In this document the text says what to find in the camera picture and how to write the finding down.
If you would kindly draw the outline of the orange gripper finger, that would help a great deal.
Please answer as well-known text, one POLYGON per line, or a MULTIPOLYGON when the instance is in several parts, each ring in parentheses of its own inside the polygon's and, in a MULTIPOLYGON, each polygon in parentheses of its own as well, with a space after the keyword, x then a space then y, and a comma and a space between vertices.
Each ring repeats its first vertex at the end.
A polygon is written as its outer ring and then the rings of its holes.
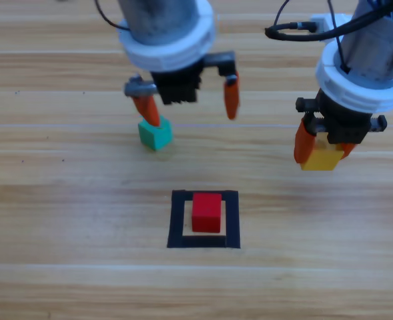
POLYGON ((343 159, 345 159, 349 154, 352 152, 352 150, 356 147, 355 144, 353 143, 341 143, 340 144, 344 154, 342 156, 343 159))
POLYGON ((160 126, 160 116, 153 95, 132 97, 138 113, 152 126, 160 126))
POLYGON ((240 106, 240 78, 235 65, 221 65, 218 73, 225 78, 224 104, 228 119, 234 120, 240 106))
POLYGON ((311 155, 315 145, 316 132, 310 130, 310 126, 304 119, 301 120, 294 140, 294 159, 296 163, 305 163, 311 155))

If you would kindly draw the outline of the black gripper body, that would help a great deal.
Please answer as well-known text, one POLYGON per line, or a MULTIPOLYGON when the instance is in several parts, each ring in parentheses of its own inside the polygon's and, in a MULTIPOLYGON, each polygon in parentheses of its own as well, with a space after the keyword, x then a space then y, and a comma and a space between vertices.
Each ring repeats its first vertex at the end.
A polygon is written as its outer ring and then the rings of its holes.
POLYGON ((151 72, 151 81, 140 75, 129 79, 124 86, 127 97, 149 97, 160 95, 165 105, 172 103, 195 103, 197 90, 202 83, 204 69, 215 67, 225 79, 225 89, 236 86, 236 55, 233 51, 207 53, 195 63, 177 71, 151 72))
POLYGON ((296 110, 304 114, 306 132, 314 137, 326 133, 330 144, 360 144, 367 133, 383 132, 388 125, 384 115, 373 117, 371 113, 350 110, 322 90, 314 99, 297 98, 296 110))

